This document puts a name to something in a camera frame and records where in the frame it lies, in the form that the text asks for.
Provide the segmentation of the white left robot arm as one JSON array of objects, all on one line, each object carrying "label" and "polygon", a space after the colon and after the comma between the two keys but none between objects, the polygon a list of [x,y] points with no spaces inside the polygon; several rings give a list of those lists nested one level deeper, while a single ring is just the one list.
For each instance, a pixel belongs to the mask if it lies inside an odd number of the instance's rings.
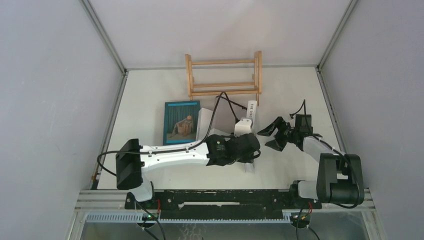
[{"label": "white left robot arm", "polygon": [[227,166],[252,163],[261,155],[261,145],[253,133],[240,136],[212,134],[186,144],[148,147],[131,139],[116,152],[116,187],[128,190],[138,204],[149,209],[156,203],[153,184],[144,177],[148,171],[181,166]]}]

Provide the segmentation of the white Singularity palm book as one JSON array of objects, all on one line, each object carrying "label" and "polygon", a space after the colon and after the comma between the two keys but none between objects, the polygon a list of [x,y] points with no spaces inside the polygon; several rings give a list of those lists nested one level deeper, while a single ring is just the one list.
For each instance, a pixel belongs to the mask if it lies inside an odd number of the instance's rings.
[{"label": "white Singularity palm book", "polygon": [[[258,106],[257,100],[249,100],[247,103],[246,118],[251,120],[250,130],[252,133],[255,132],[255,122],[256,122],[255,118],[256,118],[257,106]],[[246,173],[254,174],[255,173],[254,161],[252,163],[245,163],[244,170]]]}]

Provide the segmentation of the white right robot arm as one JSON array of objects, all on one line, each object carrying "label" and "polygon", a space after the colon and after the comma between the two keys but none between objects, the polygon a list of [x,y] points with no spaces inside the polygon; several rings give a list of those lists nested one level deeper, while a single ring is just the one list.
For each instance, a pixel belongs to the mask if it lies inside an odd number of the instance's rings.
[{"label": "white right robot arm", "polygon": [[294,126],[279,116],[257,134],[273,136],[273,140],[265,143],[273,150],[281,152],[287,144],[293,144],[318,163],[316,180],[296,180],[292,184],[295,191],[289,194],[289,203],[293,207],[302,208],[309,200],[347,209],[363,203],[365,189],[360,157],[342,153],[314,133],[310,114],[296,114]]}]

